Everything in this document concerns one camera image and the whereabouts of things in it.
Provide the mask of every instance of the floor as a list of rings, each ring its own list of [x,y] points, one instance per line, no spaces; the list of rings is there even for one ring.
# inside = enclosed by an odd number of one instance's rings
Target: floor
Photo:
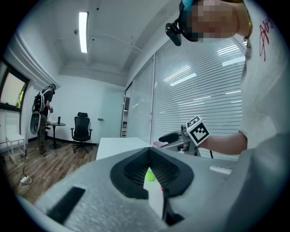
[[[45,141],[45,147],[52,140]],[[57,142],[62,147],[56,150],[48,149],[45,156],[39,156],[37,140],[27,144],[28,159],[26,160],[25,173],[32,177],[33,182],[26,188],[20,188],[19,195],[34,203],[49,187],[57,183],[65,176],[72,173],[80,166],[96,160],[97,147],[87,147],[89,153],[82,148],[73,153],[73,144]],[[17,166],[12,163],[8,155],[5,155],[7,177],[15,194],[19,191],[19,181],[22,176],[24,159],[19,155]]]

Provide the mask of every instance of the white table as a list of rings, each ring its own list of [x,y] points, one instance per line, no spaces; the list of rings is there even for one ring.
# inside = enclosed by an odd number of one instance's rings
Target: white table
[[[96,160],[144,147],[152,147],[152,145],[139,138],[101,138]],[[160,184],[157,180],[149,182],[145,178],[143,188],[148,191],[149,205],[162,218],[163,192]]]
[[[101,138],[96,160],[144,147],[152,145],[139,138]]]

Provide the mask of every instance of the black office chair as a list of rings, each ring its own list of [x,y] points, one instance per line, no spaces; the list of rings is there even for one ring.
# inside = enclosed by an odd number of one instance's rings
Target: black office chair
[[[87,131],[89,127],[90,119],[87,117],[87,113],[79,112],[77,116],[78,117],[74,117],[74,124],[76,127],[76,129],[74,130],[74,134],[73,134],[74,128],[71,128],[72,139],[75,141],[79,141],[81,143],[78,145],[73,145],[73,152],[76,153],[76,150],[82,147],[84,150],[86,150],[87,153],[89,153],[85,147],[91,147],[92,149],[92,146],[86,144],[86,141],[91,139],[91,134],[92,134],[92,129],[89,129],[90,135]]]

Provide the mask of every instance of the ceiling light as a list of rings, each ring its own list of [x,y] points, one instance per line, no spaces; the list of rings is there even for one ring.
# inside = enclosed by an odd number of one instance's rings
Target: ceiling light
[[[182,69],[180,69],[178,72],[175,72],[174,74],[172,74],[172,75],[170,75],[169,77],[165,78],[164,81],[165,81],[165,82],[168,82],[168,81],[170,81],[172,78],[176,77],[177,75],[179,75],[179,74],[181,74],[181,73],[183,73],[183,72],[185,72],[185,71],[187,71],[187,70],[189,70],[189,69],[190,69],[190,66],[189,66],[189,65],[186,65],[186,66],[184,66]]]
[[[236,93],[236,92],[240,92],[241,90],[239,91],[235,91],[235,92],[226,92],[226,94],[231,94],[231,93]]]
[[[87,12],[80,12],[78,18],[78,27],[82,53],[87,53],[87,15],[88,15]]]
[[[230,64],[233,64],[233,63],[242,62],[242,61],[245,61],[245,60],[246,60],[246,58],[244,56],[242,56],[242,57],[238,57],[238,58],[223,62],[222,65],[223,66],[227,66],[227,65],[230,65]]]
[[[190,104],[189,106],[198,106],[198,105],[204,105],[204,103],[197,103],[197,104]]]
[[[187,81],[188,79],[193,78],[193,77],[196,77],[196,74],[195,74],[195,73],[190,74],[189,76],[184,77],[184,78],[182,78],[182,79],[180,79],[180,80],[178,80],[178,81],[175,81],[175,82],[171,83],[170,85],[171,85],[171,86],[174,86],[174,85],[180,84],[181,82],[185,82],[185,81]]]
[[[197,99],[194,99],[195,100],[200,100],[200,99],[204,99],[204,98],[209,98],[209,97],[202,97],[202,98],[197,98]]]

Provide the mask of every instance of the window blind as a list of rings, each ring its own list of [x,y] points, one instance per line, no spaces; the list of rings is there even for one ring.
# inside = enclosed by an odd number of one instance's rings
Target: window blind
[[[129,104],[127,137],[150,143],[154,81],[154,57],[136,75]]]
[[[211,135],[237,133],[242,117],[240,79],[245,49],[242,39],[215,43],[168,41],[155,55],[151,142],[200,115]],[[201,156],[210,157],[206,149]],[[213,152],[214,158],[237,156]]]

